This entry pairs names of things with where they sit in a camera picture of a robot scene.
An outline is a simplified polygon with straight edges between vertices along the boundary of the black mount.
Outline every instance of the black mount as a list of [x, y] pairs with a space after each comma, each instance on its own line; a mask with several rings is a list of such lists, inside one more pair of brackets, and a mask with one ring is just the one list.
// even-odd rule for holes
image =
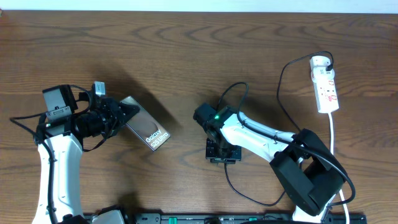
[[195, 110], [193, 119], [203, 128], [208, 138], [206, 140], [206, 159], [212, 163], [235, 164], [242, 158], [242, 147], [230, 144], [220, 133], [224, 122], [236, 110], [227, 106], [217, 112], [209, 104], [204, 103]]
[[[303, 129], [295, 136], [294, 143], [330, 153], [321, 139], [312, 131]], [[309, 215], [319, 215], [329, 199], [343, 186], [344, 178], [331, 165], [316, 157], [303, 172], [297, 167], [297, 160], [310, 156], [288, 146], [269, 163], [294, 204]]]
[[[267, 212], [265, 214], [160, 214], [160, 213], [135, 213], [128, 215], [126, 224], [242, 224], [252, 222], [253, 224], [269, 223], [269, 224], [311, 224], [307, 222], [292, 221], [291, 213], [284, 212]], [[91, 223], [93, 216], [85, 214], [84, 224]], [[351, 224], [367, 224], [366, 215], [350, 214], [349, 222]], [[323, 220], [323, 224], [345, 224], [344, 215], [335, 215], [329, 213]]]
[[[83, 138], [101, 134], [105, 141], [115, 136], [140, 110], [136, 105], [127, 105], [112, 97], [96, 95], [95, 85], [88, 93], [79, 93], [78, 100], [73, 96], [70, 85], [55, 86], [43, 90], [43, 94], [49, 112], [40, 117], [36, 133], [41, 139], [72, 133], [82, 146]], [[91, 101], [91, 106], [84, 113], [74, 113], [78, 109], [77, 101]]]
[[211, 163], [235, 164], [236, 161], [242, 159], [242, 147], [232, 146], [229, 149], [221, 150], [217, 143], [207, 139], [206, 159], [209, 159]]

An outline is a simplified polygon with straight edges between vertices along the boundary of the wooden tabletop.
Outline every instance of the wooden tabletop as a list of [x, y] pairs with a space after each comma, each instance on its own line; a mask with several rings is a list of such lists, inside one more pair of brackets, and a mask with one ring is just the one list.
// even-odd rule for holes
[[[0, 17], [0, 223], [29, 223], [39, 199], [40, 159], [32, 136], [8, 118], [46, 110], [42, 90], [106, 84], [131, 95], [171, 132], [153, 153], [128, 129], [80, 161], [83, 211], [115, 203], [165, 213], [264, 213], [236, 195], [223, 166], [205, 159], [206, 134], [192, 120], [238, 81], [249, 83], [243, 111], [272, 128], [295, 131], [275, 94], [289, 61], [328, 50], [335, 58], [340, 109], [335, 155], [356, 187], [350, 212], [369, 223], [398, 219], [398, 16], [187, 12], [6, 11]], [[281, 100], [301, 128], [329, 143], [328, 116], [317, 113], [307, 60], [284, 74]], [[243, 88], [226, 103], [237, 105]], [[36, 119], [26, 120], [35, 128]], [[88, 138], [85, 147], [100, 138]], [[247, 150], [229, 167], [242, 193], [274, 202], [283, 191], [269, 164]], [[346, 198], [350, 191], [344, 186]], [[342, 212], [335, 207], [334, 212]]]

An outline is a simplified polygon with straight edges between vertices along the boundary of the cable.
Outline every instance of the cable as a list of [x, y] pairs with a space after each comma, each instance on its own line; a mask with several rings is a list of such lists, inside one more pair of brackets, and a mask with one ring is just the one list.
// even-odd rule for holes
[[81, 91], [84, 91], [84, 92], [88, 95], [88, 99], [89, 99], [89, 100], [88, 100], [88, 106], [87, 106], [87, 108], [84, 109], [84, 110], [82, 110], [82, 111], [79, 112], [79, 113], [75, 113], [74, 116], [78, 116], [78, 115], [81, 115], [81, 114], [83, 114], [83, 113], [86, 113], [86, 112], [91, 108], [91, 106], [92, 106], [92, 104], [93, 104], [93, 99], [92, 99], [92, 97], [91, 97], [90, 92], [89, 92], [88, 90], [86, 90], [86, 89], [80, 87], [80, 86], [70, 85], [70, 87], [74, 87], [74, 88], [77, 88], [77, 89], [79, 89], [79, 90], [81, 90]]
[[[218, 111], [218, 108], [220, 107], [221, 101], [223, 100], [225, 94], [226, 94], [230, 89], [232, 89], [232, 87], [234, 87], [234, 86], [236, 86], [236, 85], [239, 85], [239, 84], [243, 84], [243, 85], [248, 86], [248, 84], [245, 83], [245, 82], [237, 82], [237, 83], [232, 84], [230, 87], [228, 87], [228, 88], [224, 91], [224, 93], [220, 96], [220, 99], [218, 100], [218, 103], [217, 103], [216, 111]], [[227, 172], [227, 168], [226, 168], [226, 164], [224, 164], [224, 170], [225, 170], [226, 180], [227, 180], [229, 186], [232, 188], [232, 190], [233, 190], [235, 193], [237, 193], [239, 196], [242, 196], [242, 197], [244, 197], [244, 198], [246, 198], [246, 199], [248, 199], [248, 200], [250, 200], [250, 201], [252, 201], [252, 202], [254, 202], [254, 203], [257, 203], [257, 204], [262, 205], [262, 206], [265, 206], [265, 207], [271, 207], [271, 206], [274, 206], [274, 205], [278, 204], [279, 201], [282, 199], [282, 197], [285, 195], [285, 191], [283, 191], [282, 194], [280, 195], [280, 197], [278, 198], [278, 200], [276, 200], [276, 202], [271, 203], [271, 204], [266, 204], [266, 203], [258, 202], [258, 201], [254, 200], [254, 199], [252, 199], [252, 198], [249, 198], [248, 196], [245, 196], [244, 194], [242, 194], [241, 192], [239, 192], [238, 190], [236, 190], [236, 189], [232, 186], [231, 181], [229, 180], [228, 172]]]
[[228, 171], [227, 171], [226, 166], [227, 166], [227, 164], [224, 164], [224, 170], [225, 170], [226, 181], [228, 182], [228, 184], [229, 184], [229, 186], [232, 188], [232, 190], [233, 190], [235, 193], [237, 193], [239, 196], [242, 196], [242, 197], [244, 197], [244, 198], [246, 198], [246, 199], [248, 199], [248, 200], [250, 200], [250, 201], [252, 201], [252, 202], [254, 202], [254, 203], [256, 203], [256, 204], [259, 204], [259, 205], [262, 205], [262, 206], [265, 206], [265, 207], [272, 207], [272, 206], [278, 204], [279, 201], [282, 199], [282, 197], [283, 197], [283, 196], [285, 195], [285, 193], [286, 193], [286, 191], [283, 191], [282, 194], [280, 195], [280, 197], [278, 198], [278, 200], [276, 200], [276, 202], [271, 203], [271, 204], [261, 203], [261, 202], [258, 202], [258, 201], [256, 201], [256, 200], [254, 200], [254, 199], [251, 199], [251, 198], [249, 198], [248, 196], [243, 195], [241, 192], [238, 192], [238, 190], [236, 190], [236, 189], [232, 186], [231, 181], [229, 180], [229, 177], [228, 177]]
[[291, 65], [291, 64], [293, 64], [293, 63], [295, 63], [295, 62], [298, 62], [299, 60], [303, 60], [303, 59], [305, 59], [305, 58], [307, 58], [307, 57], [311, 57], [311, 56], [319, 55], [319, 54], [329, 54], [329, 55], [330, 55], [330, 57], [331, 57], [331, 64], [328, 65], [327, 68], [326, 68], [327, 71], [330, 71], [330, 70], [333, 68], [333, 64], [334, 64], [335, 61], [334, 61], [334, 59], [333, 59], [333, 55], [332, 55], [329, 51], [323, 50], [323, 51], [320, 51], [320, 52], [315, 52], [315, 53], [312, 53], [312, 54], [309, 54], [309, 55], [300, 57], [300, 58], [295, 59], [295, 60], [293, 60], [293, 61], [291, 61], [291, 62], [288, 62], [288, 63], [283, 67], [282, 72], [280, 73], [279, 83], [278, 83], [278, 89], [276, 90], [276, 100], [278, 101], [279, 106], [282, 108], [282, 111], [286, 114], [286, 116], [288, 117], [288, 119], [293, 123], [293, 125], [297, 128], [298, 131], [301, 131], [301, 129], [300, 129], [299, 126], [296, 124], [296, 122], [294, 122], [294, 120], [290, 117], [290, 115], [289, 115], [288, 112], [285, 110], [284, 106], [282, 105], [282, 103], [281, 103], [280, 100], [279, 100], [279, 90], [280, 90], [280, 84], [282, 83], [282, 76], [283, 76], [283, 74], [284, 74], [285, 68], [288, 67], [289, 65]]
[[[333, 155], [334, 150], [335, 150], [334, 149], [335, 130], [333, 127], [333, 118], [331, 117], [331, 113], [328, 113], [328, 116], [329, 116], [329, 123], [330, 123], [330, 153]], [[340, 199], [345, 200], [344, 194], [343, 194], [343, 189], [340, 189], [339, 194], [340, 194]], [[344, 213], [346, 216], [346, 224], [349, 224], [349, 213], [348, 213], [347, 204], [343, 204], [343, 208], [344, 208]]]
[[83, 149], [83, 152], [91, 152], [92, 150], [97, 149], [97, 148], [100, 147], [102, 144], [104, 144], [104, 142], [105, 142], [105, 141], [110, 137], [110, 135], [112, 134], [112, 130], [113, 130], [114, 127], [116, 126], [116, 123], [117, 123], [117, 122], [118, 122], [117, 120], [114, 121], [111, 130], [107, 133], [107, 135], [106, 135], [94, 148], [92, 148], [92, 149]]
[[49, 186], [47, 189], [47, 210], [49, 211], [49, 216], [50, 216], [50, 221], [51, 224], [56, 224], [55, 222], [55, 215], [54, 215], [54, 208], [53, 208], [53, 195], [52, 195], [52, 190], [53, 190], [53, 173], [54, 173], [54, 156], [51, 152], [51, 149], [49, 146], [44, 142], [43, 139], [39, 137], [38, 134], [36, 134], [34, 131], [32, 131], [30, 128], [27, 126], [24, 126], [23, 124], [19, 123], [18, 119], [28, 119], [28, 118], [34, 118], [37, 116], [41, 116], [43, 113], [40, 114], [35, 114], [35, 115], [30, 115], [30, 116], [25, 116], [25, 117], [15, 117], [15, 118], [10, 118], [10, 121], [13, 122], [14, 124], [18, 125], [19, 127], [25, 129], [27, 132], [31, 133], [33, 137], [35, 137], [39, 143], [43, 145], [47, 153], [49, 154]]
[[[315, 157], [317, 157], [317, 158], [319, 158], [319, 159], [321, 159], [321, 160], [327, 162], [329, 165], [331, 165], [331, 166], [332, 166], [332, 167], [345, 179], [345, 181], [347, 181], [349, 187], [351, 188], [351, 196], [350, 196], [350, 198], [348, 198], [347, 200], [344, 200], [344, 201], [341, 201], [341, 202], [331, 203], [330, 206], [342, 205], [342, 204], [349, 203], [349, 202], [351, 202], [352, 200], [354, 200], [355, 194], [356, 194], [354, 183], [353, 183], [353, 182], [351, 181], [351, 179], [347, 176], [347, 174], [346, 174], [344, 168], [343, 168], [343, 167], [341, 166], [341, 164], [336, 160], [335, 157], [330, 156], [330, 155], [324, 153], [323, 151], [320, 151], [320, 150], [315, 149], [315, 148], [313, 148], [313, 147], [308, 147], [308, 148], [302, 147], [302, 146], [299, 146], [299, 145], [294, 144], [294, 143], [292, 143], [292, 142], [289, 142], [289, 141], [286, 141], [286, 140], [283, 140], [283, 139], [279, 139], [277, 136], [271, 136], [270, 134], [263, 133], [262, 131], [258, 131], [258, 130], [256, 130], [256, 129], [254, 129], [254, 128], [248, 126], [248, 125], [241, 119], [241, 116], [240, 116], [240, 113], [239, 113], [239, 112], [241, 111], [241, 107], [242, 107], [242, 105], [243, 105], [243, 103], [244, 103], [244, 100], [246, 99], [246, 97], [247, 97], [247, 95], [248, 95], [248, 92], [249, 92], [249, 85], [248, 85], [247, 83], [244, 83], [244, 82], [239, 82], [239, 84], [244, 84], [244, 85], [246, 85], [246, 91], [244, 92], [244, 95], [242, 96], [241, 101], [239, 102], [238, 110], [237, 110], [237, 112], [236, 112], [238, 121], [242, 124], [242, 126], [248, 128], [249, 130], [251, 130], [251, 131], [253, 131], [253, 132], [255, 132], [255, 133], [261, 134], [261, 135], [263, 135], [263, 136], [265, 136], [265, 137], [267, 137], [267, 138], [271, 138], [271, 139], [273, 139], [273, 140], [275, 140], [275, 141], [279, 141], [279, 142], [282, 142], [282, 143], [284, 143], [284, 144], [288, 144], [289, 146], [295, 147], [296, 149], [299, 149], [299, 150], [301, 150], [301, 151], [303, 151], [303, 152], [306, 152], [306, 153], [308, 153], [308, 154], [310, 154], [310, 155], [312, 155], [312, 156], [315, 156]], [[231, 87], [234, 87], [235, 85], [237, 85], [237, 83], [232, 84], [227, 90], [231, 89]]]
[[245, 82], [237, 82], [237, 83], [232, 84], [230, 87], [228, 87], [228, 88], [224, 91], [224, 93], [220, 96], [220, 99], [218, 100], [218, 103], [217, 103], [217, 106], [216, 106], [216, 111], [218, 111], [218, 107], [220, 106], [221, 101], [223, 100], [225, 94], [226, 94], [230, 89], [232, 89], [232, 87], [234, 87], [234, 86], [236, 86], [236, 85], [239, 85], [239, 84], [243, 84], [243, 85], [246, 85], [246, 86], [248, 85], [248, 84], [246, 84]]
[[329, 115], [329, 124], [330, 124], [330, 153], [333, 155], [335, 152], [335, 131], [333, 127], [333, 118], [331, 117], [331, 113], [328, 113]]

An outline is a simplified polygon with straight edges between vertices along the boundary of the electrical outlet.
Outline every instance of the electrical outlet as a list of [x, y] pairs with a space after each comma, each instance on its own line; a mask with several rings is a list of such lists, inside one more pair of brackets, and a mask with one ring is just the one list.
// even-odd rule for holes
[[319, 113], [331, 113], [339, 108], [336, 85], [334, 81], [335, 71], [326, 70], [330, 59], [324, 56], [314, 56], [310, 60], [311, 79], [315, 90], [315, 98]]

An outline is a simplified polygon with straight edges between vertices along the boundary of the green connector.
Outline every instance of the green connector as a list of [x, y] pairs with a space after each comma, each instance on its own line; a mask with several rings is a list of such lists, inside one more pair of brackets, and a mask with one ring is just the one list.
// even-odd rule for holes
[[177, 224], [177, 218], [169, 218], [169, 224]]

